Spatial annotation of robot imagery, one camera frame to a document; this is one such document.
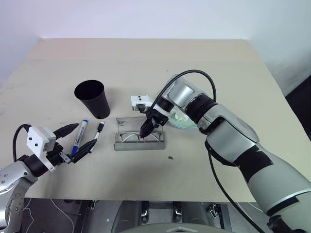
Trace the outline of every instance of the beige table surface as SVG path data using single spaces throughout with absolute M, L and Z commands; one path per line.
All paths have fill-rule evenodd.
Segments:
M 311 144 L 277 83 L 255 50 L 243 40 L 46 39 L 0 88 L 0 166 L 12 161 L 16 128 L 29 122 L 55 130 L 89 119 L 82 143 L 94 137 L 100 120 L 74 94 L 78 83 L 104 83 L 111 114 L 94 152 L 77 164 L 46 173 L 28 197 L 105 200 L 226 201 L 218 188 L 198 131 L 164 127 L 166 149 L 116 152 L 116 117 L 132 112 L 130 95 L 155 97 L 174 74 L 201 69 L 213 78 L 217 101 L 248 122 L 262 145 L 311 178 Z M 211 95 L 200 75 L 187 79 Z M 71 152 L 77 131 L 60 140 Z M 30 155 L 26 133 L 17 140 L 17 155 Z M 225 189 L 236 201 L 253 201 L 237 168 L 215 161 Z

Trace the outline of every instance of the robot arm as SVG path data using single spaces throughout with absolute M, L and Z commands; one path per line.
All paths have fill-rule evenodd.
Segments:
M 180 77 L 161 95 L 146 115 L 141 137 L 164 125 L 177 106 L 206 134 L 205 147 L 224 165 L 237 166 L 274 232 L 311 233 L 311 183 L 295 168 L 259 143 L 242 119 Z
M 63 147 L 56 140 L 78 125 L 70 124 L 55 132 L 34 126 L 28 129 L 27 146 L 34 154 L 23 155 L 0 170 L 0 233 L 19 232 L 25 194 L 39 176 L 48 170 L 54 171 L 62 163 L 78 162 L 95 145 L 96 139 L 85 143 L 73 157 L 63 153 Z

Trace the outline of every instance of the marker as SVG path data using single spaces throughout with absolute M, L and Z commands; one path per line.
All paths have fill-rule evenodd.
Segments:
M 105 122 L 99 123 L 99 125 L 98 125 L 98 127 L 97 127 L 97 132 L 96 132 L 96 134 L 95 134 L 94 139 L 97 139 L 97 138 L 98 138 L 98 136 L 99 136 L 99 134 L 101 133 L 101 131 L 103 130 L 104 126 L 105 126 Z M 94 147 L 95 147 L 95 145 L 92 147 L 92 149 L 90 149 L 89 153 L 92 153 Z
M 79 148 L 79 144 L 80 144 L 80 141 L 81 141 L 81 139 L 83 137 L 84 131 L 86 129 L 86 125 L 87 125 L 87 120 L 83 120 L 82 123 L 81 123 L 80 129 L 79 129 L 77 138 L 76 138 L 76 140 L 74 141 L 74 144 L 73 144 L 73 148 L 72 148 L 72 152 L 71 152 L 72 156 L 77 152 L 77 150 Z

